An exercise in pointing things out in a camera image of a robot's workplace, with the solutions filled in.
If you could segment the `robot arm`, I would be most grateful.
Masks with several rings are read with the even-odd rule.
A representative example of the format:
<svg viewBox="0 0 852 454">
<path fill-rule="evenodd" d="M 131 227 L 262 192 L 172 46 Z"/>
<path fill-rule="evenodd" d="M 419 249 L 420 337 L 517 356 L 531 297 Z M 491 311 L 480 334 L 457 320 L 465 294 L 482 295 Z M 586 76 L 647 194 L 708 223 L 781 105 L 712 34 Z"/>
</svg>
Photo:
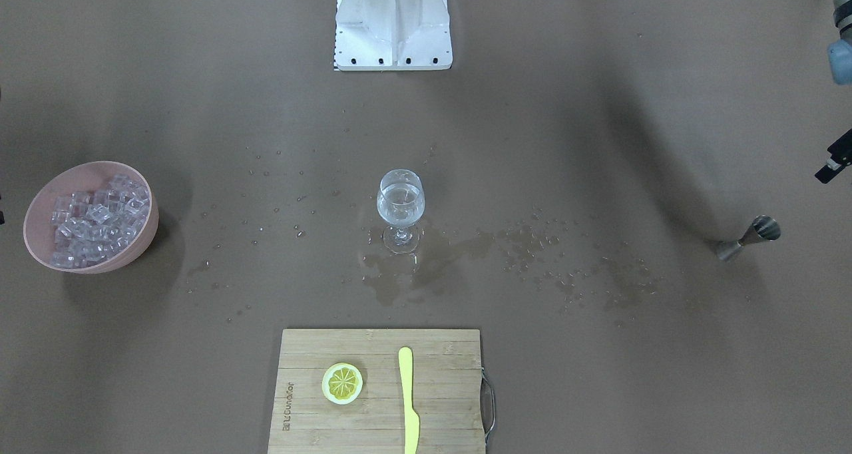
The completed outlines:
<svg viewBox="0 0 852 454">
<path fill-rule="evenodd" d="M 851 84 L 851 0 L 833 0 L 833 24 L 839 38 L 828 45 L 827 58 L 833 82 L 837 86 Z M 851 130 L 831 144 L 825 165 L 815 174 L 822 184 L 830 183 L 851 164 Z"/>
</svg>

